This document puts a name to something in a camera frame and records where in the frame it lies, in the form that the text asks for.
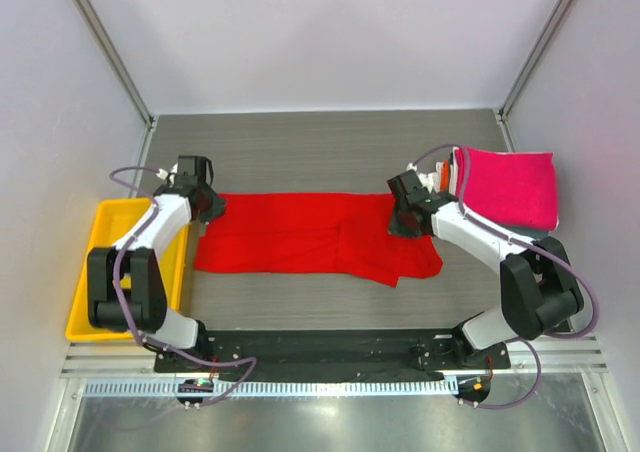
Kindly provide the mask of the red t shirt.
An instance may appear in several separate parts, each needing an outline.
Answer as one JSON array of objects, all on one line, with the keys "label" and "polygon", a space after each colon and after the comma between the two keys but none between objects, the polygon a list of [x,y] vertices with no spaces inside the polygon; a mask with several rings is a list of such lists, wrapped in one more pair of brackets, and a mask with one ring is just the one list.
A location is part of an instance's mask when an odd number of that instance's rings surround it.
[{"label": "red t shirt", "polygon": [[227,194],[194,262],[208,273],[346,274],[395,287],[438,275],[428,237],[388,233],[391,194]]}]

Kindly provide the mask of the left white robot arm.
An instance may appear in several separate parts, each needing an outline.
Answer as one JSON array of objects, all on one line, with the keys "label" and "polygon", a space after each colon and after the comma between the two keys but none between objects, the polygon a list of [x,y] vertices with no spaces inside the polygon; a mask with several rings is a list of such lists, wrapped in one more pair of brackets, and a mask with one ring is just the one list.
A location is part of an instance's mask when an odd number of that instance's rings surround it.
[{"label": "left white robot arm", "polygon": [[226,201],[213,189],[213,164],[205,156],[181,155],[171,169],[150,171],[161,185],[148,196],[141,218],[111,245],[88,253],[88,322],[129,332],[139,345],[175,353],[188,370],[198,372],[212,359],[207,329],[169,306],[160,259],[184,227],[221,217]]}]

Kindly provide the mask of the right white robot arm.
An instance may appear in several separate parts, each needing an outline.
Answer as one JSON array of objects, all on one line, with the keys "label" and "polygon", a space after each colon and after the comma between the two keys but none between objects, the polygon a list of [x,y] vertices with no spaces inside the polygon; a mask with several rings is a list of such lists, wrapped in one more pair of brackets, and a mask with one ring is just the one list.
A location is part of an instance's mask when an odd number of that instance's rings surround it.
[{"label": "right white robot arm", "polygon": [[500,304],[452,329],[451,355],[458,365],[474,367],[490,348],[512,339],[536,339],[583,310],[582,292],[558,240],[514,234],[451,194],[429,191],[414,170],[387,185],[394,200],[390,234],[449,242],[499,277]]}]

